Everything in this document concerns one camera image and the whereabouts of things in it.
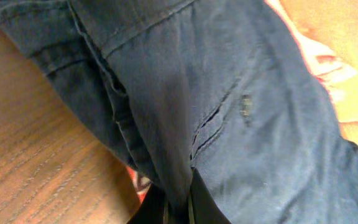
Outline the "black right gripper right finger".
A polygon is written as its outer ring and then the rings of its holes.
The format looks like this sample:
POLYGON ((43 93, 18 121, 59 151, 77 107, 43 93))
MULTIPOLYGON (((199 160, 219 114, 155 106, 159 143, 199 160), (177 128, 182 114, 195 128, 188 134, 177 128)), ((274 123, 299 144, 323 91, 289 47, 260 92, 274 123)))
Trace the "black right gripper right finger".
POLYGON ((188 196, 190 224, 231 224, 214 202, 196 168, 192 169, 192 174, 188 196))

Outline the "navy blue shorts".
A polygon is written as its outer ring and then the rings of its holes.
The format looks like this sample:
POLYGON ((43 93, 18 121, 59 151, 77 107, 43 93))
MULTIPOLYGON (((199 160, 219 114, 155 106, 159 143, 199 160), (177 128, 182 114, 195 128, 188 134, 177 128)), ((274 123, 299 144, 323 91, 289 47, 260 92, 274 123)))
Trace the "navy blue shorts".
POLYGON ((358 223, 358 145, 262 1, 0 1, 0 28, 123 163, 160 222, 358 223))

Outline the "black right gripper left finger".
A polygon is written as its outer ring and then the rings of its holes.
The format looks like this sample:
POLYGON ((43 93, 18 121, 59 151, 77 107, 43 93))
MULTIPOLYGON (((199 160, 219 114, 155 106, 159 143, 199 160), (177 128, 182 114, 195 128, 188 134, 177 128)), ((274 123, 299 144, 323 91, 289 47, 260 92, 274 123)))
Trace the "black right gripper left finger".
POLYGON ((151 185, 138 211, 127 224, 168 224, 168 201, 165 193, 151 185))

